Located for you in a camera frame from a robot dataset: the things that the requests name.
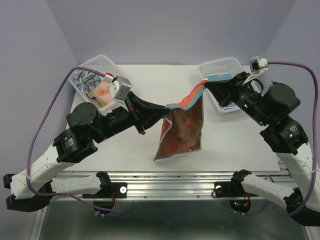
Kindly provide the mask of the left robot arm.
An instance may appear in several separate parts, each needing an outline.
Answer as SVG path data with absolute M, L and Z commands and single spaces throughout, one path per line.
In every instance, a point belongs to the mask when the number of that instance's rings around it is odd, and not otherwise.
M 53 200 L 78 196 L 114 199 L 118 190 L 107 172 L 99 171 L 80 179 L 57 179 L 56 175 L 96 153 L 101 143 L 131 127 L 139 134 L 153 127 L 169 113 L 163 105 L 150 103 L 129 92 L 120 106 L 103 115 L 89 102 L 83 102 L 67 115 L 68 128 L 58 135 L 36 161 L 18 174 L 6 174 L 3 185 L 11 191 L 6 198 L 8 210 L 35 212 Z

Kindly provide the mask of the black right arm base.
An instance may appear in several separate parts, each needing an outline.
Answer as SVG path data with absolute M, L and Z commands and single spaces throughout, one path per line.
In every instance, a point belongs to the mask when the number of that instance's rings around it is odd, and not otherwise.
M 244 191 L 241 184 L 233 183 L 231 181 L 218 181 L 214 183 L 213 191 L 211 192 L 214 198 L 244 198 L 249 197 L 249 192 Z

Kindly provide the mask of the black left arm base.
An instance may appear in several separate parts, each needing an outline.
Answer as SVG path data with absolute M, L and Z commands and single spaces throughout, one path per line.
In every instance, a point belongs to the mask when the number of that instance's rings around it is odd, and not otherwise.
M 127 197 L 128 184 L 126 182 L 113 182 L 111 188 L 100 190 L 96 194 L 83 194 L 84 199 L 125 199 Z

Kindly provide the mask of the light blue polka dot towel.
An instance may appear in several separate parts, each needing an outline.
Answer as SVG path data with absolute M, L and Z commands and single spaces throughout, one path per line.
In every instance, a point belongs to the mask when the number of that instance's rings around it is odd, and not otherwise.
M 211 74 L 206 76 L 209 82 L 226 81 L 226 80 L 230 80 L 232 77 L 233 75 L 230 73 L 217 73 L 217 74 Z M 214 98 L 214 96 L 211 93 L 209 93 L 208 95 L 219 115 L 229 114 L 231 112 L 235 112 L 240 109 L 238 106 L 236 106 L 235 103 L 231 103 L 228 106 L 220 106 L 217 100 Z

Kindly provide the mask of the pastel orange dot towel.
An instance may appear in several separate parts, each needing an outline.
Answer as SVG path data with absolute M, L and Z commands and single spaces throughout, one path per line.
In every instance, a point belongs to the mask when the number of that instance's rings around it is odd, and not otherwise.
M 97 106 L 99 108 L 103 108 L 113 101 L 110 86 L 110 83 L 102 81 L 89 93 L 89 97 L 97 100 Z

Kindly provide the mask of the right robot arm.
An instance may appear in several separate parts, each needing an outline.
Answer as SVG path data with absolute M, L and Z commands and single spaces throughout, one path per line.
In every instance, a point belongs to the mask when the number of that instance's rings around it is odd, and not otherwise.
M 208 81 L 205 87 L 221 106 L 236 104 L 257 124 L 263 140 L 285 164 L 296 187 L 285 187 L 262 179 L 249 170 L 236 171 L 229 181 L 215 184 L 215 198 L 262 197 L 281 207 L 298 224 L 320 224 L 320 178 L 315 151 L 299 122 L 290 114 L 300 100 L 284 83 L 273 82 L 266 93 L 251 86 L 251 75 L 241 72 L 232 79 Z

